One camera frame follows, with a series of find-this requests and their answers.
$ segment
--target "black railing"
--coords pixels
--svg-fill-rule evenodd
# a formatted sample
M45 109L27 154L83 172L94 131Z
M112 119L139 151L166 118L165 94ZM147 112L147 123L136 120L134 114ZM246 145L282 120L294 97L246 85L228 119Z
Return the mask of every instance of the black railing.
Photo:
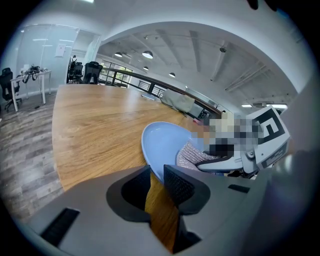
M216 109L215 107L213 107L212 105L208 104L207 102L195 97L194 95L188 93L187 91L181 90L177 87L172 86L171 84L153 79L151 77L148 76L144 76L141 74L137 74L137 73L133 73L133 72L129 72L129 71L124 71L124 70L120 70L120 69L113 69L113 68L106 68L105 70L109 70L109 71L113 71L113 78L112 78L112 82L109 84L111 86L119 86L117 85L117 83L115 82L116 80L116 76L117 73L121 73L127 76L131 76L134 78L138 78L140 79L138 86L129 83L129 82L124 82L127 85L136 87L148 94L154 95L158 98L162 98L164 91L166 91L167 89L170 89L174 92L183 94L183 95L188 95L189 97L194 99L194 103L200 107L202 107L203 109L207 110L209 113L213 113L216 117L220 118L221 117L221 112Z

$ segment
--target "wooden tabletop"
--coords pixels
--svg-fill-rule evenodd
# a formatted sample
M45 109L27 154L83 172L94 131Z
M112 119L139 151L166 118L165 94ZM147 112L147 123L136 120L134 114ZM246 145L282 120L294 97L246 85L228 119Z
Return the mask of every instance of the wooden tabletop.
M64 190L82 181L146 165L141 148L144 128L165 121L188 130L190 117L134 89L92 84L61 85L52 119L53 154ZM172 252L178 210L151 175L145 204L151 229Z

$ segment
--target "white desk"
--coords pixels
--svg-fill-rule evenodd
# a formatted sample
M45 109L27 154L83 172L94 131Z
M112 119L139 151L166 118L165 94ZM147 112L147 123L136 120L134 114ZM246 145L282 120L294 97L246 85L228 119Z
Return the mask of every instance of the white desk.
M39 81L40 78L42 80L42 98L43 98L43 104L46 104L46 96L45 96L45 75L49 75L49 94L51 94L51 87L50 87L50 80L51 80L51 70L46 71L46 72L40 72L37 74ZM22 76L19 76L17 78L11 79L11 90L12 90L12 99L13 99L13 104L14 104L14 109L16 112L18 112L18 105L16 101L16 94L15 94L15 83L22 81L24 78ZM29 99L28 96L28 83L25 83L25 89L26 89L26 98Z

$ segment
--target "wooden floor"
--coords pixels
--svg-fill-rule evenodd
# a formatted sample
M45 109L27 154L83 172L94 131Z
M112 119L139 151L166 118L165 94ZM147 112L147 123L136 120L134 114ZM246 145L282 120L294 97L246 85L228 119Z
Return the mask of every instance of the wooden floor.
M0 195L13 217L26 222L38 209L63 193L54 166L52 116L56 94L23 99L16 113L0 118Z

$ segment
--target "blue plate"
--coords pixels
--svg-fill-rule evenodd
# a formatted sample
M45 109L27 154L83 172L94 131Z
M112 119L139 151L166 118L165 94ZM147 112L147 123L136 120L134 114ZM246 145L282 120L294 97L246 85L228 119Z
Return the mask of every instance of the blue plate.
M142 133L144 159L155 176L164 182L164 165L175 165L181 148L192 139L192 133L170 122L153 122Z

